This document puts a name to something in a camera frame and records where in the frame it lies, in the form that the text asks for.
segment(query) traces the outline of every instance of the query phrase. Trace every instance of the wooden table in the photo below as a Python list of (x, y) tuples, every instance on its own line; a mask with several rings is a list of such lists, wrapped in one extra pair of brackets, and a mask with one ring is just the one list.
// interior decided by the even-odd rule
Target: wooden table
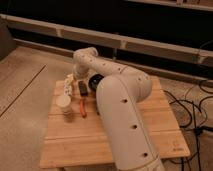
[[(189, 156), (190, 152), (176, 118), (161, 88), (152, 77), (153, 90), (148, 99), (138, 104), (141, 115), (161, 158)], [(88, 117), (79, 112), (79, 90), (74, 86), (72, 114), (65, 116), (55, 100), (63, 92), (63, 81), (56, 83), (48, 118), (48, 128), (40, 160), (41, 168), (63, 168), (113, 163), (112, 154), (92, 93), (86, 99)]]

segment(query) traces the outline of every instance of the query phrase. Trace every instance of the cable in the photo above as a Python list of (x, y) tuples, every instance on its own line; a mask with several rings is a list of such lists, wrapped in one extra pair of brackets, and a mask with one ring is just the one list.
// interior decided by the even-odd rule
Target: cable
[[(196, 116), (195, 116), (195, 106), (192, 105), (192, 109), (193, 109), (193, 117), (194, 117), (194, 129), (196, 130), (197, 128), (197, 123), (196, 123)], [(198, 159), (198, 166), (199, 166), (199, 171), (201, 171), (201, 162), (200, 162), (200, 147), (199, 147), (199, 139), (198, 139), (198, 135), (195, 132), (195, 140), (196, 140), (196, 148), (197, 148), (197, 159)]]
[(191, 165), (190, 165), (190, 161), (187, 159), (187, 157), (185, 157), (185, 158), (186, 158), (186, 161), (187, 161), (187, 165), (188, 165), (189, 171), (191, 171), (192, 168), (191, 168)]
[(210, 79), (200, 81), (200, 82), (199, 82), (199, 88), (200, 88), (200, 90), (202, 90), (202, 91), (205, 92), (205, 93), (213, 94), (213, 91), (208, 91), (208, 90), (206, 90), (206, 89), (203, 87), (203, 84), (204, 84), (205, 82), (207, 82), (207, 81), (210, 81)]
[(172, 93), (170, 93), (169, 91), (166, 91), (164, 90), (165, 93), (169, 94), (173, 99), (174, 101), (171, 102), (170, 104), (173, 104), (173, 103), (178, 103), (181, 107), (183, 107), (183, 109), (185, 109), (185, 111), (187, 112), (188, 116), (189, 116), (189, 122), (184, 124), (184, 125), (180, 125), (181, 128), (187, 128), (189, 125), (191, 125), (192, 123), (192, 115), (191, 115), (191, 112), (189, 111), (189, 109), (184, 106), (180, 100), (178, 100)]
[(180, 158), (181, 160), (181, 171), (184, 171), (184, 161), (183, 161), (183, 157)]
[(184, 99), (185, 100), (187, 100), (187, 96), (188, 96), (188, 94), (190, 93), (190, 91), (193, 89), (193, 88), (195, 88), (197, 85), (195, 84), (195, 85), (193, 85), (191, 88), (189, 88), (187, 91), (186, 91), (186, 93), (185, 93), (185, 95), (184, 95)]

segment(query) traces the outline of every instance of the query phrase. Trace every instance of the floor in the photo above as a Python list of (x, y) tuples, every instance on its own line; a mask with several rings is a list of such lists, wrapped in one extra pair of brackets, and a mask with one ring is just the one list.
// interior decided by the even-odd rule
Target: floor
[[(16, 52), (24, 60), (31, 60), (34, 63), (45, 65), (45, 68), (32, 80), (0, 117), (0, 171), (42, 171), (38, 165), (47, 126), (47, 113), (51, 102), (52, 91), (56, 80), (62, 80), (68, 73), (72, 72), (73, 61), (68, 57), (25, 47), (18, 47)], [(183, 98), (186, 91), (193, 86), (189, 83), (165, 78), (160, 78), (160, 80), (163, 88), (172, 92), (178, 98)], [(195, 102), (198, 102), (199, 99), (205, 96), (207, 94), (202, 93), (198, 87), (194, 87), (188, 94), (187, 99), (193, 99)], [(204, 104), (209, 115), (206, 125), (213, 124), (212, 105), (213, 100), (211, 99)], [(180, 113), (183, 113), (183, 111), (177, 105), (173, 106), (173, 110), (178, 121), (182, 122), (183, 117), (180, 117)], [(184, 134), (193, 153), (195, 149), (193, 135), (190, 132)], [(213, 143), (212, 138), (213, 135), (209, 133), (204, 133), (200, 137), (203, 171), (213, 170), (213, 149), (210, 148)], [(180, 170), (180, 165), (172, 164), (169, 160), (165, 160), (164, 165), (167, 170)], [(198, 170), (196, 159), (191, 162), (191, 167), (193, 171)], [(83, 171), (85, 168), (67, 168), (67, 170)], [(107, 171), (115, 170), (115, 168), (113, 165), (102, 165), (90, 166), (86, 170)]]

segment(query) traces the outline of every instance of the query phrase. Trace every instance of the small object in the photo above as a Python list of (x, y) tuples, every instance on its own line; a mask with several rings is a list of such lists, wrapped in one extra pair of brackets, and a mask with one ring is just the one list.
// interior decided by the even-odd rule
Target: small object
[(60, 107), (62, 112), (67, 115), (70, 114), (71, 112), (71, 97), (68, 96), (67, 94), (62, 94), (56, 99), (56, 105)]
[(104, 78), (104, 76), (100, 74), (93, 75), (89, 80), (89, 88), (96, 92), (99, 82)]
[(85, 111), (85, 105), (84, 105), (84, 103), (85, 103), (85, 99), (81, 98), (81, 100), (80, 100), (80, 113), (81, 113), (81, 116), (83, 118), (86, 118), (87, 117), (87, 113)]
[(73, 82), (74, 82), (73, 74), (67, 75), (67, 78), (64, 81), (64, 94), (67, 94), (68, 96), (72, 95)]
[(88, 95), (87, 85), (83, 81), (78, 82), (78, 88), (79, 88), (81, 96), (87, 96)]

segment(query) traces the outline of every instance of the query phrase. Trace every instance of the black cable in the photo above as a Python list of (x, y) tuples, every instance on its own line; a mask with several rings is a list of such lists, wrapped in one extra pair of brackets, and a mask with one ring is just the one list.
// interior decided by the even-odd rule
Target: black cable
[(181, 160), (181, 171), (184, 171), (184, 161), (183, 161), (183, 157), (180, 158)]
[(194, 104), (194, 103), (192, 103), (191, 101), (189, 101), (189, 100), (178, 100), (179, 102), (186, 102), (186, 103), (188, 103), (188, 104), (191, 104), (191, 105), (194, 105), (194, 107), (196, 107), (196, 109), (201, 113), (201, 114), (203, 114), (204, 113), (204, 115), (205, 115), (205, 118), (204, 118), (204, 120), (201, 122), (201, 123), (199, 123), (199, 125), (198, 126), (201, 126), (201, 125), (203, 125), (206, 121), (207, 121), (207, 119), (208, 119), (208, 115), (207, 115), (207, 113), (206, 113), (206, 110), (204, 109), (204, 108), (202, 108), (202, 106), (199, 106), (199, 105), (196, 105), (196, 104)]
[(199, 88), (200, 88), (200, 90), (202, 90), (202, 91), (205, 92), (205, 93), (213, 94), (213, 91), (208, 91), (208, 90), (206, 90), (206, 89), (203, 87), (203, 84), (204, 84), (205, 82), (207, 82), (207, 81), (210, 81), (210, 79), (200, 81), (200, 82), (199, 82)]
[(184, 95), (184, 99), (185, 100), (187, 100), (186, 98), (187, 98), (187, 96), (188, 96), (188, 94), (190, 93), (190, 91), (193, 89), (193, 88), (195, 88), (197, 85), (195, 84), (195, 85), (193, 85), (191, 88), (189, 88), (188, 90), (187, 90), (187, 92), (185, 93), (185, 95)]
[[(197, 123), (196, 123), (196, 115), (195, 115), (195, 106), (194, 105), (192, 105), (192, 109), (193, 109), (193, 117), (194, 117), (194, 129), (196, 130), (196, 128), (197, 128)], [(195, 132), (195, 140), (196, 140), (196, 148), (197, 148), (197, 159), (198, 159), (198, 166), (199, 166), (199, 171), (201, 171), (202, 169), (201, 169), (201, 161), (200, 161), (200, 147), (199, 147), (199, 139), (198, 139), (198, 135), (196, 134), (196, 132)]]
[(211, 99), (213, 98), (213, 96), (207, 96), (207, 97), (204, 97), (200, 102), (199, 102), (199, 108), (201, 109), (202, 108), (202, 104), (204, 101), (206, 101), (207, 99)]
[(185, 111), (187, 112), (187, 114), (189, 116), (189, 122), (184, 124), (184, 125), (180, 125), (180, 127), (181, 128), (187, 128), (188, 126), (190, 126), (191, 123), (192, 123), (192, 114), (189, 111), (189, 109), (186, 106), (184, 106), (172, 93), (170, 93), (169, 91), (166, 91), (166, 90), (164, 90), (164, 92), (169, 94), (175, 100), (174, 102), (171, 102), (171, 104), (178, 103), (181, 107), (183, 107), (183, 109), (185, 109)]
[(191, 171), (191, 170), (192, 170), (192, 168), (191, 168), (191, 165), (190, 165), (190, 161), (188, 160), (188, 158), (187, 158), (187, 157), (186, 157), (186, 161), (187, 161), (187, 165), (188, 165), (189, 171)]

